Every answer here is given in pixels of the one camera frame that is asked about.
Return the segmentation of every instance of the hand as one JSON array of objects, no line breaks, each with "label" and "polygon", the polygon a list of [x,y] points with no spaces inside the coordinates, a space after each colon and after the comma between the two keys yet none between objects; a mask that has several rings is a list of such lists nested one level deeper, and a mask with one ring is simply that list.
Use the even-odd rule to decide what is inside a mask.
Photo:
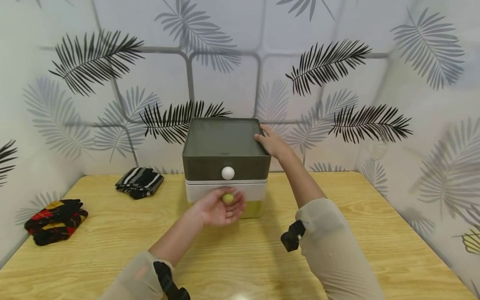
[{"label": "hand", "polygon": [[225,226],[233,223],[238,220],[246,205],[243,192],[238,192],[231,204],[222,201],[223,194],[233,192],[235,188],[215,189],[197,201],[192,209],[202,216],[204,225]]},{"label": "hand", "polygon": [[270,127],[262,124],[260,125],[260,128],[265,132],[266,136],[256,134],[254,138],[257,142],[262,144],[262,146],[271,156],[278,159],[283,154],[292,151],[282,137],[273,132]]}]

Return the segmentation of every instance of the drawer unit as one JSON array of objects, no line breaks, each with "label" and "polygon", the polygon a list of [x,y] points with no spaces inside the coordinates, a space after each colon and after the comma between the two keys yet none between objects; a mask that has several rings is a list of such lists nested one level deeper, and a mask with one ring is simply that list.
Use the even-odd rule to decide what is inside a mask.
[{"label": "drawer unit", "polygon": [[189,203],[233,186],[247,201],[242,218],[261,215],[271,156],[254,140],[256,133],[263,134],[257,119],[192,119],[182,154]]}]

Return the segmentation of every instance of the white drawer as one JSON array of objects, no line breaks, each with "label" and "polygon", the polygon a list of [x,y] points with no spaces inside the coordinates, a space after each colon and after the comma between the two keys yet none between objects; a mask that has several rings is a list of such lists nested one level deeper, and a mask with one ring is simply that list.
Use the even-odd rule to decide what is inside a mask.
[{"label": "white drawer", "polygon": [[235,188],[235,193],[242,191],[246,201],[263,201],[267,184],[265,183],[237,183],[237,184],[185,184],[187,189],[187,200],[195,203],[211,190],[223,186]]}]

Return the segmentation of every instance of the box lid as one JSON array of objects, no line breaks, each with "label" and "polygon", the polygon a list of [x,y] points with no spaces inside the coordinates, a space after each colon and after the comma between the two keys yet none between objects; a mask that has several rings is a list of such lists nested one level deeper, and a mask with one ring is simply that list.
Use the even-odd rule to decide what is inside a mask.
[{"label": "box lid", "polygon": [[261,132],[257,119],[193,118],[183,156],[269,156],[253,138]]},{"label": "box lid", "polygon": [[271,156],[253,136],[257,119],[193,118],[183,147],[188,181],[265,180]]}]

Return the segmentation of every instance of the folded fabric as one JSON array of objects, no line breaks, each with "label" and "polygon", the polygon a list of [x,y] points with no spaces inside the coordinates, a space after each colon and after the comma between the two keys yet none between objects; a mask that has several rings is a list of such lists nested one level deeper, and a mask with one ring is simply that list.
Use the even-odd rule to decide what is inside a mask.
[{"label": "folded fabric", "polygon": [[132,168],[115,184],[118,191],[128,193],[133,199],[155,194],[164,177],[151,168]]},{"label": "folded fabric", "polygon": [[25,222],[39,246],[67,240],[88,216],[80,199],[54,201]]},{"label": "folded fabric", "polygon": [[45,246],[61,240],[68,240],[80,224],[87,218],[88,212],[80,209],[63,222],[43,226],[42,230],[33,234],[33,240],[38,246]]}]

